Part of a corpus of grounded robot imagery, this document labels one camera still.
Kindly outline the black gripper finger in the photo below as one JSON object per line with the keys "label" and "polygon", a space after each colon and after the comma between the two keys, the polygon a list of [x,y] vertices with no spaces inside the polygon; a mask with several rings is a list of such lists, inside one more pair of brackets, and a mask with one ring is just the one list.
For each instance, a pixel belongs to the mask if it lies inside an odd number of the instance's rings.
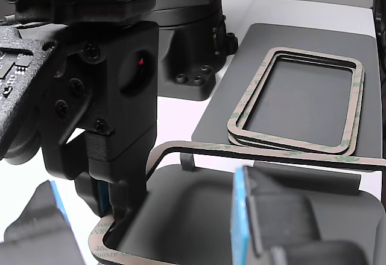
{"label": "black gripper finger", "polygon": [[107,182],[92,178],[88,172],[82,172],[74,182],[78,196],[87,203],[94,214],[103,217],[110,211]]}
{"label": "black gripper finger", "polygon": [[84,264],[54,181],[41,183],[5,230],[1,264]]}
{"label": "black gripper finger", "polygon": [[367,264],[351,241],[322,239],[309,199],[260,169],[233,175],[232,264]]}

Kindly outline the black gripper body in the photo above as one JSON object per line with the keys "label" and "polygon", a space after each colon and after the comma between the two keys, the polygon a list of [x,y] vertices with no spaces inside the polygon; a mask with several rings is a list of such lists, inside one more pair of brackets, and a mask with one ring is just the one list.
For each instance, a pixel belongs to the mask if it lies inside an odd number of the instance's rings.
{"label": "black gripper body", "polygon": [[155,142],[159,27],[85,25],[55,36],[67,58],[39,104],[45,167],[64,179],[124,182]]}

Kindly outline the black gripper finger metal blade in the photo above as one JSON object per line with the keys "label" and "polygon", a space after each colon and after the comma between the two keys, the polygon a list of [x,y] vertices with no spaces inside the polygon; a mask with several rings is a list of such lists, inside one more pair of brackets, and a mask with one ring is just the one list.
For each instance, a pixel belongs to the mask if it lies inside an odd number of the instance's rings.
{"label": "black gripper finger metal blade", "polygon": [[135,213],[147,196],[147,177],[143,169],[129,171],[119,182],[109,184],[109,200],[115,221]]}

